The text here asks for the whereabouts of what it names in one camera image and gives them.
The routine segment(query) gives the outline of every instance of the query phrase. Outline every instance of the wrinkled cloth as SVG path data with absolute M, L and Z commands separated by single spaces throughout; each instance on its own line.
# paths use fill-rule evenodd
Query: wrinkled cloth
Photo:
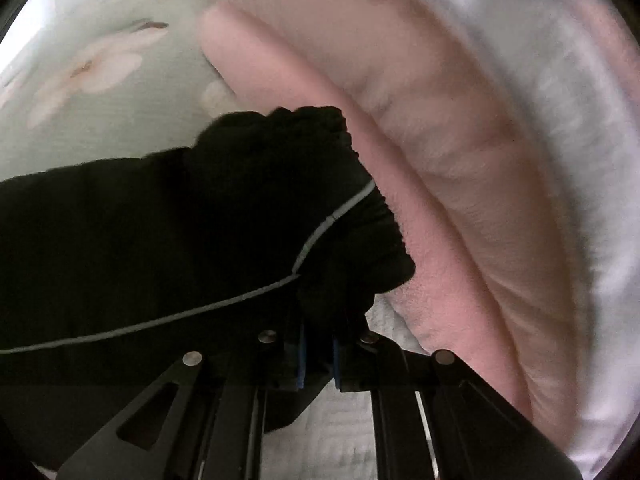
M 442 207 L 402 153 L 344 92 L 259 20 L 227 3 L 204 13 L 200 44 L 242 104 L 265 113 L 331 105 L 398 222 L 415 276 L 389 293 L 427 351 L 460 355 L 525 416 L 530 400 L 513 339 L 478 268 Z
M 418 0 L 230 0 L 344 89 L 439 200 L 500 306 L 532 421 L 559 447 L 577 410 L 575 302 L 554 204 L 508 106 Z
M 185 352 L 228 350 L 292 303 L 330 328 L 415 270 L 330 107 L 7 180 L 0 234 L 0 415 L 52 470 Z

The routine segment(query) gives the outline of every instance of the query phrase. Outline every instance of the black garment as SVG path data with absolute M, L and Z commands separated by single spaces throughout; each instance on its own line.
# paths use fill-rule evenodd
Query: black garment
M 57 469 L 183 353 L 228 347 L 256 312 L 278 326 L 297 301 L 327 330 L 414 270 L 336 108 L 231 114 L 191 149 L 13 178 L 0 184 L 0 415 Z

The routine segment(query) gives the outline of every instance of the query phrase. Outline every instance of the pink fabric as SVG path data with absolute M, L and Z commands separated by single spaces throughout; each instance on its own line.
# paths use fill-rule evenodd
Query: pink fabric
M 231 1 L 302 52 L 400 147 L 500 306 L 532 420 L 565 446 L 577 401 L 568 264 L 530 147 L 495 89 L 417 0 Z M 422 298 L 404 314 L 424 337 L 434 316 Z M 457 328 L 465 316 L 447 319 Z M 479 333 L 479 344 L 492 336 Z
M 522 370 L 495 300 L 441 206 L 371 118 L 264 24 L 228 4 L 206 12 L 200 44 L 252 109 L 332 105 L 343 111 L 353 147 L 416 262 L 415 277 L 391 293 L 393 306 L 427 350 L 453 350 L 530 416 Z

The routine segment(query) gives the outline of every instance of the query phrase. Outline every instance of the white stripe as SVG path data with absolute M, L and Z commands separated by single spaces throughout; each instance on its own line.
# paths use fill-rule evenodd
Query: white stripe
M 0 355 L 18 354 L 18 353 L 24 353 L 24 352 L 32 352 L 35 350 L 58 348 L 60 346 L 69 346 L 69 345 L 76 345 L 81 343 L 91 343 L 95 341 L 102 341 L 104 339 L 112 339 L 114 337 L 119 337 L 119 336 L 131 334 L 134 332 L 140 332 L 141 330 L 146 330 L 147 328 L 154 328 L 156 326 L 178 321 L 180 319 L 185 319 L 187 317 L 197 316 L 198 314 L 203 314 L 204 312 L 209 312 L 210 310 L 215 310 L 223 306 L 228 306 L 234 303 L 239 303 L 244 300 L 249 300 L 251 298 L 255 298 L 256 296 L 265 294 L 266 292 L 269 292 L 271 290 L 275 290 L 276 288 L 280 288 L 281 286 L 287 285 L 288 283 L 293 282 L 295 279 L 299 277 L 298 270 L 302 266 L 302 263 L 305 261 L 306 256 L 309 254 L 309 251 L 311 250 L 313 245 L 319 240 L 322 234 L 324 234 L 327 231 L 327 229 L 337 221 L 338 218 L 343 216 L 349 210 L 353 209 L 353 207 L 355 207 L 359 202 L 361 202 L 361 200 L 366 198 L 375 189 L 375 187 L 376 187 L 376 184 L 373 181 L 369 182 L 361 192 L 357 193 L 352 198 L 347 200 L 347 202 L 345 202 L 338 209 L 336 209 L 331 215 L 329 215 L 316 228 L 313 234 L 306 240 L 305 244 L 303 245 L 300 251 L 300 254 L 296 259 L 295 264 L 293 265 L 291 274 L 286 278 L 280 280 L 279 282 L 271 283 L 271 285 L 257 288 L 255 290 L 252 290 L 251 292 L 241 294 L 240 296 L 229 298 L 228 300 L 218 301 L 216 303 L 211 303 L 198 308 L 192 308 L 191 310 L 185 310 L 184 312 L 178 312 L 177 314 L 160 317 L 158 319 L 154 319 L 151 321 L 145 321 L 143 323 L 126 326 L 124 328 L 118 328 L 116 330 L 110 330 L 108 332 L 100 332 L 97 334 L 85 335 L 85 336 L 79 336 L 79 337 L 69 337 L 66 339 L 59 339 L 57 341 L 50 341 L 47 343 L 39 343 L 35 345 L 11 348 L 8 350 L 0 350 Z

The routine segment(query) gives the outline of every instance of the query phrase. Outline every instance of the pink blanket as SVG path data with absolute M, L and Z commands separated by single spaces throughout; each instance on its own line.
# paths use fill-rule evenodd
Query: pink blanket
M 472 59 L 416 0 L 232 1 L 345 89 L 444 207 L 395 148 L 379 140 L 369 117 L 326 80 L 285 50 L 275 76 L 268 70 L 275 58 L 255 61 L 252 73 L 248 62 L 259 59 L 265 42 L 251 34 L 233 40 L 230 30 L 249 29 L 229 9 L 208 16 L 203 48 L 241 95 L 266 108 L 330 102 L 345 110 L 356 148 L 390 196 L 420 265 L 415 283 L 397 293 L 396 308 L 412 332 L 425 348 L 448 346 L 466 359 L 481 349 L 469 361 L 526 412 L 495 300 L 524 370 L 532 420 L 567 444 L 577 362 L 562 240 L 530 147 Z M 387 176 L 391 168 L 395 173 Z

